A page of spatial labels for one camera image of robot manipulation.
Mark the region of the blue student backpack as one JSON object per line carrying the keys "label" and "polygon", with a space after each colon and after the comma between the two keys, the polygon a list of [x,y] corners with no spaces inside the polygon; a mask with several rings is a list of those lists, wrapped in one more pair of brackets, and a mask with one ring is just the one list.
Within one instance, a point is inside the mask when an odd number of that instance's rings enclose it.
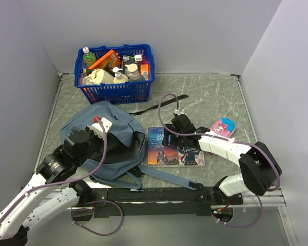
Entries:
{"label": "blue student backpack", "polygon": [[146,135],[141,125],[125,110],[108,101],[92,104],[72,116],[60,129],[61,141],[73,131],[84,130],[94,123],[94,117],[105,118],[112,126],[107,133],[107,153],[103,163],[101,157],[86,157],[83,167],[92,172],[91,177],[103,184],[139,189],[142,180],[132,174],[133,168],[158,179],[174,183],[190,190],[201,190],[203,185],[195,181],[168,174],[145,166]]}

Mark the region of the Jane Eyre paperback book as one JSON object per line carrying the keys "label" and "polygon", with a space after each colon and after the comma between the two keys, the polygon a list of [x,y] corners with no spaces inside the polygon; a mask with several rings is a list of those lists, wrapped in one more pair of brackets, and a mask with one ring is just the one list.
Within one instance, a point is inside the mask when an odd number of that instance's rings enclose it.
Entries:
{"label": "Jane Eyre paperback book", "polygon": [[177,147],[163,145],[164,128],[148,128],[148,157],[147,164],[153,167],[173,167],[178,166]]}

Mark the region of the pink cartoon pencil case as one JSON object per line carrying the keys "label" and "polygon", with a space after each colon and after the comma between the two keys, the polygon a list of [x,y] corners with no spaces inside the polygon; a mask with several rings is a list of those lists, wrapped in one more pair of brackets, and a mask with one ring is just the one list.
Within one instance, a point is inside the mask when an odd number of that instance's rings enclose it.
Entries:
{"label": "pink cartoon pencil case", "polygon": [[232,120],[224,117],[216,121],[213,126],[210,127],[210,130],[218,135],[229,138],[234,133],[235,128],[236,124]]}

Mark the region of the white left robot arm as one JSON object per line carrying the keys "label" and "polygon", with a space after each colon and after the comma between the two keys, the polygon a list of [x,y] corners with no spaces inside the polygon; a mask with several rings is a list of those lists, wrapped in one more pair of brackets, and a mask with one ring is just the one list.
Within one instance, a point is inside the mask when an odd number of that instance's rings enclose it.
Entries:
{"label": "white left robot arm", "polygon": [[45,157],[20,193],[0,212],[0,245],[25,245],[27,234],[68,207],[85,206],[91,187],[69,180],[93,154],[105,154],[109,127],[75,130]]}

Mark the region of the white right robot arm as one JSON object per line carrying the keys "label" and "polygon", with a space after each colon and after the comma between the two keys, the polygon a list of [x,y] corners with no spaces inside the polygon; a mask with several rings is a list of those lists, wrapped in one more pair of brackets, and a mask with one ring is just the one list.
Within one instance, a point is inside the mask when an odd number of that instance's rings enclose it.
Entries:
{"label": "white right robot arm", "polygon": [[221,122],[218,129],[195,126],[185,114],[176,115],[164,129],[174,145],[195,147],[203,152],[223,157],[240,168],[240,173],[225,176],[217,182],[214,191],[215,201],[227,203],[233,195],[252,192],[262,196],[280,187],[282,170],[268,147],[262,142],[255,144],[236,141],[222,135],[230,129],[230,124]]}

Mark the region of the floral Little Women book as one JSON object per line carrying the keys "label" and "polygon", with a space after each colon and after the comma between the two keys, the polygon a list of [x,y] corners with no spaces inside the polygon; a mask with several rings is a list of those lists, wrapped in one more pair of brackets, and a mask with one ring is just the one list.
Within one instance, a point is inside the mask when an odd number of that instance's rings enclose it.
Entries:
{"label": "floral Little Women book", "polygon": [[180,166],[204,166],[203,151],[190,147],[177,147]]}

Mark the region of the blue plastic shopping basket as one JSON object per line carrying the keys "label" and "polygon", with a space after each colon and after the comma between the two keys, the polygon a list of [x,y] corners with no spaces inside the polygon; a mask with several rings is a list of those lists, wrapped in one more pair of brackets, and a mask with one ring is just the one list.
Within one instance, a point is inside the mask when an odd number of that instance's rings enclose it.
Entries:
{"label": "blue plastic shopping basket", "polygon": [[97,58],[102,57],[110,50],[122,55],[142,54],[149,63],[149,80],[126,82],[124,84],[101,84],[101,85],[82,85],[84,74],[82,70],[86,68],[83,61],[83,51],[78,50],[78,56],[74,67],[74,86],[80,89],[88,101],[93,104],[98,101],[107,100],[113,104],[142,103],[149,100],[151,84],[155,81],[155,60],[149,44],[133,44],[115,47],[91,47]]}

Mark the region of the grey pump bottle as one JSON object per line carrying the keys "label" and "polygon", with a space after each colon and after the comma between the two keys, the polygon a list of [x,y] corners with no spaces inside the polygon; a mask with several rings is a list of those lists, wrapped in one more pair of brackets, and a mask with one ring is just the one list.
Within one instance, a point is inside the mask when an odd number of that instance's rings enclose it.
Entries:
{"label": "grey pump bottle", "polygon": [[138,71],[138,65],[133,63],[129,65],[125,65],[125,68],[128,70],[130,77],[129,81],[145,81],[145,78],[141,75],[141,73]]}

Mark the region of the pink orange bottle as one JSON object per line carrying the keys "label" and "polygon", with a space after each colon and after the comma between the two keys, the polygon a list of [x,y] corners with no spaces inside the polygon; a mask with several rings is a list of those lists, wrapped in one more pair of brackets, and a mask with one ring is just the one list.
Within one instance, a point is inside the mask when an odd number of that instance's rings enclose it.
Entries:
{"label": "pink orange bottle", "polygon": [[149,62],[146,60],[146,58],[143,58],[140,62],[140,73],[144,77],[146,81],[149,80],[150,75],[150,69],[149,69]]}

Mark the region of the cream pump bottle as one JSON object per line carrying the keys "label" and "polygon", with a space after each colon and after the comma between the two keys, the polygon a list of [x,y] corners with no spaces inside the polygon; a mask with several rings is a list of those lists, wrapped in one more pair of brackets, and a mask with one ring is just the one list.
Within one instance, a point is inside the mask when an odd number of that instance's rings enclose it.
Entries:
{"label": "cream pump bottle", "polygon": [[114,79],[113,79],[114,84],[122,84],[129,82],[128,76],[122,73],[123,71],[122,68],[114,67],[112,71],[114,73]]}

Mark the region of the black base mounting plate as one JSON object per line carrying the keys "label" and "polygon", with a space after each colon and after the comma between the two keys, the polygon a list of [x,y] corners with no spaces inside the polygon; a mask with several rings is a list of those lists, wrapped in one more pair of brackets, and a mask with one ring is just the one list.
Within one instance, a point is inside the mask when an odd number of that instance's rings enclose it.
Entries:
{"label": "black base mounting plate", "polygon": [[77,204],[73,208],[92,209],[95,218],[119,216],[120,211],[109,204],[116,203],[125,216],[143,215],[184,215],[210,216],[211,210],[226,205],[242,205],[241,194],[226,197],[219,194],[215,187],[201,190],[187,188],[97,188],[93,189],[88,202],[97,204]]}

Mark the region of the black packaged item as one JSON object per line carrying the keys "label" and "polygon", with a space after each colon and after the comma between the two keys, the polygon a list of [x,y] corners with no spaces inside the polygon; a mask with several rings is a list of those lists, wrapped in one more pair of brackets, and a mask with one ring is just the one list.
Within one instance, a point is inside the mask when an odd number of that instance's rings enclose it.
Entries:
{"label": "black packaged item", "polygon": [[135,58],[133,56],[123,55],[122,57],[122,68],[125,70],[127,67],[126,65],[134,64]]}

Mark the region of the green drink bottle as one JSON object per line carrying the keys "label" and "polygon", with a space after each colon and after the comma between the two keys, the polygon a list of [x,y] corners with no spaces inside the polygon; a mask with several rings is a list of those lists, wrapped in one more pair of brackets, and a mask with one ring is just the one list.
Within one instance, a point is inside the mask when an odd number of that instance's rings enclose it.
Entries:
{"label": "green drink bottle", "polygon": [[89,50],[88,47],[84,47],[82,51],[83,51],[83,61],[87,66],[87,68],[89,68],[97,61],[96,56],[93,52]]}

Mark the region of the orange snack box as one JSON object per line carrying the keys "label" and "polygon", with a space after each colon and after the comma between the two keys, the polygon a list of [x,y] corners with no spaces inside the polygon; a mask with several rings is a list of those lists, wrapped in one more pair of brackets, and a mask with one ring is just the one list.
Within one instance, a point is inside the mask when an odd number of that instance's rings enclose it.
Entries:
{"label": "orange snack box", "polygon": [[89,69],[112,70],[114,67],[119,67],[121,64],[121,58],[118,53],[113,50],[109,50],[105,55],[92,64]]}

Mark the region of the aluminium front rail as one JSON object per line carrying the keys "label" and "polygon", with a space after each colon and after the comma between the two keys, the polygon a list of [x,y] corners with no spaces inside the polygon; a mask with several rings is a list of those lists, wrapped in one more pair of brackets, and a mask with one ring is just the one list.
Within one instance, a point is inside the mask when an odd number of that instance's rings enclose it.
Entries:
{"label": "aluminium front rail", "polygon": [[[22,200],[17,204],[15,211],[18,214],[25,215],[28,220],[35,219],[39,216],[44,219],[45,215],[57,215],[60,212],[73,207],[77,204],[97,204],[99,201],[88,202],[92,190],[88,186],[76,184],[74,187],[67,187],[62,191],[56,190],[55,187],[46,187],[30,193],[28,196],[22,191],[19,196]],[[275,197],[271,201],[267,201],[267,196],[258,197],[250,192],[241,194],[245,207],[263,207],[281,204],[281,197]],[[240,207],[241,205],[226,205],[224,207],[213,208],[213,210],[222,209],[227,212],[228,209]]]}

